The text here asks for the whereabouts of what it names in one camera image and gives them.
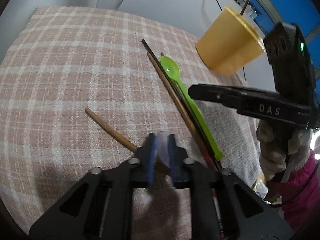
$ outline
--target screw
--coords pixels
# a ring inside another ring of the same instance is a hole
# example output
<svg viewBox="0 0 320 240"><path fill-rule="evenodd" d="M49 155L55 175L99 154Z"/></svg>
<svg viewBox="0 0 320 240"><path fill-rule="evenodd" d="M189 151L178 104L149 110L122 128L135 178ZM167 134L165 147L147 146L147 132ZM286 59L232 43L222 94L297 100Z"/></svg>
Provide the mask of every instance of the screw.
<svg viewBox="0 0 320 240"><path fill-rule="evenodd" d="M140 160L138 158L131 158L128 160L128 162L132 165L138 165L140 163Z"/></svg>
<svg viewBox="0 0 320 240"><path fill-rule="evenodd" d="M190 159L190 158L185 158L185 159L183 160L183 162L184 162L184 164L186 164L186 165L192 165L192 164L196 163L195 160Z"/></svg>
<svg viewBox="0 0 320 240"><path fill-rule="evenodd" d="M94 167L90 172L93 175L99 175L102 172L102 169L100 167Z"/></svg>
<svg viewBox="0 0 320 240"><path fill-rule="evenodd" d="M221 170L221 173L225 176L229 176L231 175L231 170L229 170L228 168L224 168Z"/></svg>

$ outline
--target yellow cup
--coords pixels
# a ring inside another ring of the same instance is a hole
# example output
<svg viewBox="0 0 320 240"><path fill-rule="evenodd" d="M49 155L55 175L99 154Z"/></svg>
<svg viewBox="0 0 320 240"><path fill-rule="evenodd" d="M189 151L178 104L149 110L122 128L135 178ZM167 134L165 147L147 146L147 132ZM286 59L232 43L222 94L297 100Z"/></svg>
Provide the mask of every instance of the yellow cup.
<svg viewBox="0 0 320 240"><path fill-rule="evenodd" d="M198 41L196 49L208 68L223 75L235 73L265 51L255 29L230 6Z"/></svg>

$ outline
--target spoon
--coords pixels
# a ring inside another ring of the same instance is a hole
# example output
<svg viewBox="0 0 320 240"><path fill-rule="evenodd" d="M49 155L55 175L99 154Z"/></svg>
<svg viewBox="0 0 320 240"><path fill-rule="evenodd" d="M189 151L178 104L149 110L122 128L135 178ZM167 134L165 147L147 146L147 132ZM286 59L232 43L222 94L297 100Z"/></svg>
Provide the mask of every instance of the spoon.
<svg viewBox="0 0 320 240"><path fill-rule="evenodd" d="M188 90L184 86L183 82L180 79L180 68L178 64L170 57L162 56L160 60L161 66L164 69L164 71L167 73L168 77L172 80L174 80L177 85L179 86L181 92L183 93L185 99L190 105L190 108L192 109L193 113L195 114L196 118L198 119L198 122L204 131L205 136L207 137L210 146L212 147L214 151L214 156L217 160L220 160L223 158L223 153L219 150L209 128L205 120L203 119L202 114L200 113L198 107L196 106L196 103L194 100L188 95Z"/></svg>

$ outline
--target gloved hand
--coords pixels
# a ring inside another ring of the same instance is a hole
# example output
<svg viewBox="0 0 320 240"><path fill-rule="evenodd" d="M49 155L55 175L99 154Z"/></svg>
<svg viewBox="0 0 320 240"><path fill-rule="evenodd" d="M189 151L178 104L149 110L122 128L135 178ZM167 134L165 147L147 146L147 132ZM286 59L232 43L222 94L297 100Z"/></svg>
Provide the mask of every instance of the gloved hand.
<svg viewBox="0 0 320 240"><path fill-rule="evenodd" d="M310 156L310 142L312 131L310 129L296 129L292 138L288 140L289 155L295 154L292 171L301 169ZM260 120L257 128L257 139L260 141L260 166L266 177L271 180L276 173L286 169L286 153L281 149L275 140L275 135L271 126L267 122Z"/></svg>

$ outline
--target magenta clothing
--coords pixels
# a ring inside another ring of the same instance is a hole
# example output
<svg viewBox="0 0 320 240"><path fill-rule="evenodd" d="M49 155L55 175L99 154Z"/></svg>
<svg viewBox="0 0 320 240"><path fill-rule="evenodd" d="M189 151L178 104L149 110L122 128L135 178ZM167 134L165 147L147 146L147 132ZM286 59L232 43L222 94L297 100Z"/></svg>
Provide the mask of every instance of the magenta clothing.
<svg viewBox="0 0 320 240"><path fill-rule="evenodd" d="M300 170L291 172L288 182L276 184L276 190L282 195L283 203L294 197L303 187L315 167L316 162L312 151L307 163ZM284 219L289 223L293 232L296 232L310 217L319 198L319 180L315 174L305 190L295 200L282 206Z"/></svg>

